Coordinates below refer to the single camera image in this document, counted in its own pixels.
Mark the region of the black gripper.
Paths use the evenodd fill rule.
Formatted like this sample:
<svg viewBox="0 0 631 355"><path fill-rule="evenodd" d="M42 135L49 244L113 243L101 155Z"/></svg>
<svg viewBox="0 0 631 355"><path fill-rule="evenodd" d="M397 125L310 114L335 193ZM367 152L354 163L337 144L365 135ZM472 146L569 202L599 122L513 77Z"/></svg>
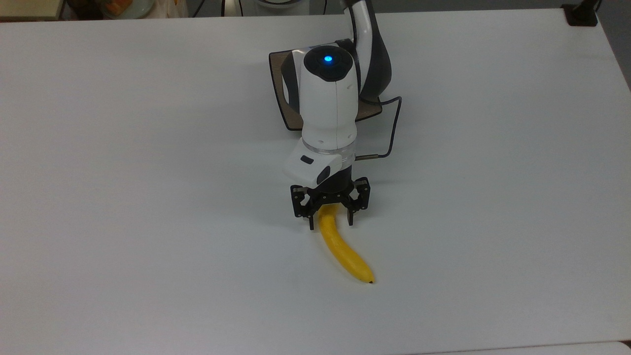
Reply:
<svg viewBox="0 0 631 355"><path fill-rule="evenodd" d="M370 182L367 177L352 179L353 168L345 168L323 180L315 188L291 185L291 204L295 217L306 218L311 231L315 229L314 216L318 207L325 204L342 204L347 209L349 225L354 225L354 214L369 206Z"/></svg>

